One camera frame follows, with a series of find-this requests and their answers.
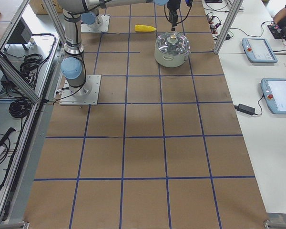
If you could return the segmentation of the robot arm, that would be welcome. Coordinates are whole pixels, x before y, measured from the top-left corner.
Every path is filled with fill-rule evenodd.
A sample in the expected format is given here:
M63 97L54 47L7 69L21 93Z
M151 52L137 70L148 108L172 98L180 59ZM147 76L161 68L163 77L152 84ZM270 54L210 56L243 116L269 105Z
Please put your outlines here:
M92 11L98 11L99 8L105 7L106 3L110 0L59 0L60 6L67 11L72 17L81 16L82 22L90 27L99 27L103 24L101 16L98 12L92 13Z
M89 92L83 59L84 47L80 32L83 15L86 15L93 24L96 24L99 8L154 3L168 8L168 21L174 31L178 24L177 10L181 5L179 0L60 0L58 3L63 9L66 39L64 50L67 54L66 59L61 63L61 72L69 84L71 95L75 96L86 95Z

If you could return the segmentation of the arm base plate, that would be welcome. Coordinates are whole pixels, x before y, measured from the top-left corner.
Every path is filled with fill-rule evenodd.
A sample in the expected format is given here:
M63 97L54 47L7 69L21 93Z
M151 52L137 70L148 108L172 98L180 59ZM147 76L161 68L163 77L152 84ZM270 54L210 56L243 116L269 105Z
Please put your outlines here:
M101 75L87 75L85 85L78 91L78 89L69 87L67 80L64 82L64 87L61 94L60 105L97 105L99 89L101 84Z
M82 33L104 33L108 32L109 29L110 15L99 14L94 16L92 20L88 18L84 19L81 23L81 32Z

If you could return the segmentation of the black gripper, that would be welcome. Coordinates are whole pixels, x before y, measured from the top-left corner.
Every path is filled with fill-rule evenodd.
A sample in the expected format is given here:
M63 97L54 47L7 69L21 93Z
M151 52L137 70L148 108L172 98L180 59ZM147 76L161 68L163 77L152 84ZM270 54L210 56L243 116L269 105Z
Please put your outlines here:
M166 6L169 10L169 16L171 17L171 31L175 31L177 26L177 10L180 8L181 0L168 0Z

